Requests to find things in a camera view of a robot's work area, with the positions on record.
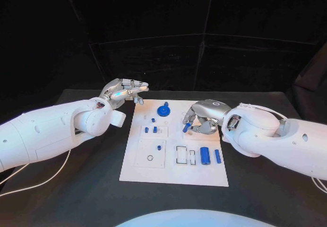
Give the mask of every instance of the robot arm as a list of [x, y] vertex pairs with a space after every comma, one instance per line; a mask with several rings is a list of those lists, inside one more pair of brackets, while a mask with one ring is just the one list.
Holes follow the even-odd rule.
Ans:
[[125, 114], [115, 109], [125, 100], [142, 104], [138, 92], [148, 84], [115, 79], [99, 97], [33, 110], [0, 126], [0, 172], [49, 159], [99, 136], [109, 124], [122, 126]]
[[[196, 115], [204, 119], [200, 126], [191, 126]], [[183, 124], [184, 132], [204, 134], [222, 126], [223, 141], [239, 153], [249, 157], [263, 155], [279, 166], [327, 180], [327, 125], [287, 119], [255, 105], [239, 104], [232, 109], [214, 100], [199, 101], [190, 107]]]

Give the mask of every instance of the blue object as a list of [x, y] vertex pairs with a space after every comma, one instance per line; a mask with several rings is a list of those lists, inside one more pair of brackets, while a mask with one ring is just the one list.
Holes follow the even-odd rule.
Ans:
[[222, 163], [220, 155], [219, 155], [219, 150], [214, 150], [214, 154], [216, 154], [216, 162], [217, 163]]
[[209, 155], [207, 147], [200, 148], [200, 154], [202, 154], [202, 164], [209, 165], [210, 164], [210, 155]]
[[184, 132], [184, 133], [187, 132], [189, 126], [190, 126], [190, 123], [186, 123], [186, 127], [184, 127], [184, 129], [183, 129], [183, 132]]
[[170, 114], [168, 103], [166, 102], [164, 105], [158, 107], [157, 113], [161, 117], [166, 117]]

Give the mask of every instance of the white board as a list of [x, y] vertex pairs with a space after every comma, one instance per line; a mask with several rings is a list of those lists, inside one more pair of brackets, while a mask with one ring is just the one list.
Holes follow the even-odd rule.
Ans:
[[[168, 102], [170, 115], [160, 117], [157, 108], [164, 102]], [[147, 99], [144, 105], [135, 105], [119, 181], [227, 187], [219, 132], [212, 135], [190, 131], [183, 133], [181, 120], [194, 103], [196, 101], [186, 100]], [[187, 149], [186, 164], [176, 163], [177, 146]], [[209, 148], [209, 165], [202, 165], [200, 147]], [[220, 164], [216, 161], [216, 149]]]

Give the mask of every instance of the black table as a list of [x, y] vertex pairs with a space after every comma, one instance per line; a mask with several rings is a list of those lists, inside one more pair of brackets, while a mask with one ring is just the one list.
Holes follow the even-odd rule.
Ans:
[[[65, 90], [57, 103], [89, 99], [98, 90]], [[202, 100], [235, 107], [239, 102], [263, 105], [288, 117], [298, 114], [284, 93], [170, 92], [141, 93], [144, 99]], [[114, 226], [161, 210], [204, 209], [243, 215], [275, 226], [327, 226], [327, 195], [310, 177], [251, 158], [222, 142], [229, 187], [121, 182], [119, 172], [134, 112], [134, 103], [118, 109], [127, 114], [122, 128], [72, 150], [66, 166], [43, 186], [0, 197], [1, 226]], [[30, 164], [1, 192], [43, 182], [57, 171], [66, 153]]]

